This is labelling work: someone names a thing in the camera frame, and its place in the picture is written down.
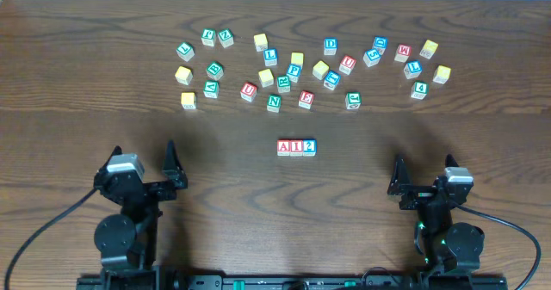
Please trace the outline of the blue 2 number block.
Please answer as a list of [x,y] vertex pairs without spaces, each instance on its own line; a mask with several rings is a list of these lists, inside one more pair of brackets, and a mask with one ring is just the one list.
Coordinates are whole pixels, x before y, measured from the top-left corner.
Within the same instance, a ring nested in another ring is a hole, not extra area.
[[317,140],[316,139],[304,139],[303,144],[303,156],[314,157],[317,154]]

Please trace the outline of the red I letter block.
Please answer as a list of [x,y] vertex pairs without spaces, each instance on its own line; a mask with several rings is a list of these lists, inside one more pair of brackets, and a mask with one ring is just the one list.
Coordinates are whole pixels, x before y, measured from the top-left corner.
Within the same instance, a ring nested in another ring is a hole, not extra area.
[[304,142],[302,139],[292,139],[289,141],[289,155],[291,157],[302,157],[304,153]]

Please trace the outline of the red A letter block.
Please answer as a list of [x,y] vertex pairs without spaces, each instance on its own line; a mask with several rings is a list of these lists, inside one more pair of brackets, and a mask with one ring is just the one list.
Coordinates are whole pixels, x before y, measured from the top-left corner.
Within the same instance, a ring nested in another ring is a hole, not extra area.
[[277,155],[279,157],[288,157],[290,155],[290,141],[288,139],[277,140]]

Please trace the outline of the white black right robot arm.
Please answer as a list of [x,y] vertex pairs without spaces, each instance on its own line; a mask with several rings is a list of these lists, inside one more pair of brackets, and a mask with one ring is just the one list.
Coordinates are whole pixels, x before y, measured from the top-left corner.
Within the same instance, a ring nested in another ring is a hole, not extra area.
[[404,279],[409,289],[473,289],[472,273],[480,268],[484,232],[469,223],[455,223],[451,211],[466,202],[474,177],[452,155],[444,173],[431,185],[415,185],[403,157],[395,158],[387,194],[398,196],[401,210],[414,210],[418,223],[414,246],[424,256],[425,267]]

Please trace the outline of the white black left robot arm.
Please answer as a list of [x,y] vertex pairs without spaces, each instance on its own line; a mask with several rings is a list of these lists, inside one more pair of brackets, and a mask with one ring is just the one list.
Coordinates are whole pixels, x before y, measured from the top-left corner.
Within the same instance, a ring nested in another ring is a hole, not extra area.
[[135,153],[115,147],[96,172],[93,187],[121,210],[100,221],[94,243],[101,254],[99,289],[156,289],[160,278],[152,266],[156,259],[159,209],[188,187],[173,141],[164,157],[163,181],[144,182],[145,169]]

